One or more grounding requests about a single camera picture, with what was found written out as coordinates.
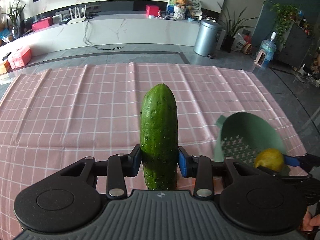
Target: lemon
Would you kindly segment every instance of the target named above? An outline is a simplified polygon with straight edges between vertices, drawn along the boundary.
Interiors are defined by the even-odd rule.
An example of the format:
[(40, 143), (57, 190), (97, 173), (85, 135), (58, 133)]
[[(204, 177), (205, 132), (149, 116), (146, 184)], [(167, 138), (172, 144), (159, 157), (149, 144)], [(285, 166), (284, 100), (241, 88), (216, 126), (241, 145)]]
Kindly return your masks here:
[(280, 172), (284, 166), (284, 158), (278, 149), (269, 148), (260, 152), (255, 161), (254, 166), (263, 166), (273, 171)]

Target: gray cabinet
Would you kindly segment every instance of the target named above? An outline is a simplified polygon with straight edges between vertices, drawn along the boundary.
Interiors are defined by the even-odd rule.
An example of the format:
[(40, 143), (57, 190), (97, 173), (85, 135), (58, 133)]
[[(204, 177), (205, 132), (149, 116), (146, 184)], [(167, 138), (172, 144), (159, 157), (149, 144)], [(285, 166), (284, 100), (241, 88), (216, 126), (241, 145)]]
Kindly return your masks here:
[(276, 59), (298, 68), (301, 66), (310, 44), (311, 36), (305, 34), (298, 25), (293, 24), (285, 47)]

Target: gray ribbed panel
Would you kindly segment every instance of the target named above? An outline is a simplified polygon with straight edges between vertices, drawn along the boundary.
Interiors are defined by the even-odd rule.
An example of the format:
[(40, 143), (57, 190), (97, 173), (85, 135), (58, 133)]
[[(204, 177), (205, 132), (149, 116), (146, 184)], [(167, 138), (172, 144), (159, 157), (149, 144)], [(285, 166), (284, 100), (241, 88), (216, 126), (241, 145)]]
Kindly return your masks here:
[(78, 231), (49, 236), (24, 231), (18, 240), (303, 240), (296, 231), (281, 236), (243, 232), (219, 214), (209, 201), (188, 191), (136, 190), (125, 200), (111, 201), (92, 224)]

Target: white cap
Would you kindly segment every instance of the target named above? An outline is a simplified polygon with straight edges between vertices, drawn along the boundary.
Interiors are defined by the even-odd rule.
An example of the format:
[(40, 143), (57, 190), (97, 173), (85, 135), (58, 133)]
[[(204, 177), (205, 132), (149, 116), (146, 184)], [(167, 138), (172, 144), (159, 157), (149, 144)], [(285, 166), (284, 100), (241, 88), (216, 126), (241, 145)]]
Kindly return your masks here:
[(277, 33), (276, 33), (276, 32), (273, 32), (273, 33), (271, 34), (271, 38), (272, 38), (272, 39), (275, 39), (275, 38), (276, 38), (276, 35), (277, 35)]

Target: pink checkered tablecloth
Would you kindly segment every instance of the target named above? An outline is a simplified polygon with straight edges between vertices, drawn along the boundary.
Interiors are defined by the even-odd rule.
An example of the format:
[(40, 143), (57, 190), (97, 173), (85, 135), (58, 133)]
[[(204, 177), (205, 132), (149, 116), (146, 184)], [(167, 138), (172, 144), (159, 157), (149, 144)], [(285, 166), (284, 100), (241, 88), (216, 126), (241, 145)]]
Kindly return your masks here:
[[(85, 156), (101, 161), (130, 153), (140, 143), (143, 97), (161, 82), (176, 98), (179, 145), (189, 154), (213, 159), (216, 120), (241, 111), (267, 120), (289, 155), (306, 152), (270, 93), (243, 70), (129, 63), (21, 74), (0, 101), (0, 238), (11, 239), (21, 231), (13, 213), (21, 190)], [(128, 192), (146, 188), (142, 167), (137, 177), (125, 181)], [(180, 189), (193, 184), (194, 179), (179, 176)], [(105, 178), (99, 178), (97, 190), (105, 192), (105, 185)]]

